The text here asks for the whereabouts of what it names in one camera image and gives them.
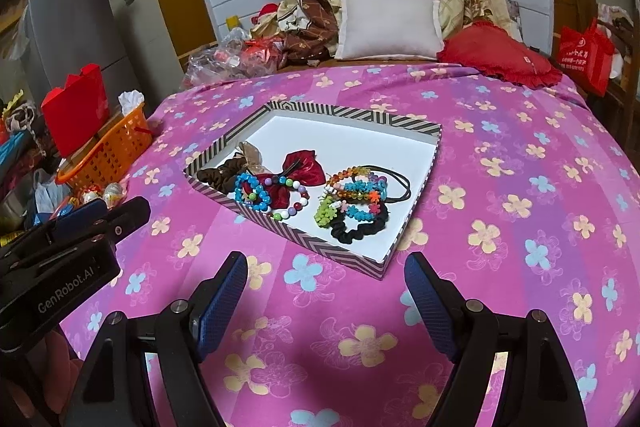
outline red hair bow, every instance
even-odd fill
[[[290,188],[280,184],[273,184],[267,187],[264,185],[264,181],[267,178],[273,178],[274,176],[286,176],[293,181],[300,182],[300,185],[305,187],[316,187],[318,185],[324,185],[326,181],[324,177],[324,171],[321,165],[316,161],[316,151],[296,151],[287,154],[287,157],[282,163],[281,174],[257,174],[256,178],[264,187],[271,197],[270,207],[275,209],[288,208],[289,207],[289,193]],[[242,188],[248,194],[252,191],[249,183],[244,182]]]

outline pink bedsheet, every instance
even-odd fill
[[[185,165],[269,99],[443,125],[437,165],[382,282],[187,184]],[[129,194],[147,198],[152,217],[119,245],[120,277],[64,322],[81,356],[111,311],[159,312],[240,250],[248,285],[220,349],[202,365],[230,425],[421,427],[450,364],[404,285],[402,264],[420,250],[465,298],[498,313],[547,312],[590,425],[614,425],[625,412],[640,385],[640,180],[567,77],[533,92],[445,64],[306,70],[173,95],[151,122],[162,134],[128,178]],[[385,152],[372,143],[371,153],[363,163],[383,166]],[[287,284],[286,273],[304,285]],[[478,425],[491,424],[504,362],[497,357]],[[158,360],[149,356],[148,365],[162,424],[171,425]]]

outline red pillow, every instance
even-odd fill
[[[562,78],[562,72],[545,57],[486,21],[475,22],[447,39],[438,60],[476,68],[487,76],[531,88],[555,86]]]

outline white pillow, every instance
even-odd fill
[[[436,60],[442,51],[439,0],[340,0],[335,58]]]

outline red paper bag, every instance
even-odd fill
[[[564,26],[560,33],[558,63],[578,86],[604,96],[616,49],[597,29],[596,19],[583,34]]]
[[[73,154],[109,118],[100,66],[89,64],[67,76],[64,89],[49,91],[40,108],[60,154]]]

